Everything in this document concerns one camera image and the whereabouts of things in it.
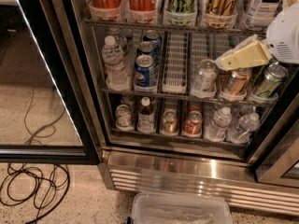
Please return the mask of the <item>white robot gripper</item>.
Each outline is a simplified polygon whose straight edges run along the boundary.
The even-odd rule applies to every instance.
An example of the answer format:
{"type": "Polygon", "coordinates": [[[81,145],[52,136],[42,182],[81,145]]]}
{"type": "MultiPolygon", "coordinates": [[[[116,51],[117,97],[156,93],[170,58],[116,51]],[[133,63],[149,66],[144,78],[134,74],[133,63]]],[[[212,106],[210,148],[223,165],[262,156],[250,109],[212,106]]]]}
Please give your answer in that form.
{"type": "Polygon", "coordinates": [[[282,63],[299,64],[297,2],[299,0],[282,0],[284,9],[273,19],[266,31],[268,45],[257,35],[250,36],[218,57],[215,60],[216,65],[225,71],[252,68],[269,63],[272,54],[282,63]]]}

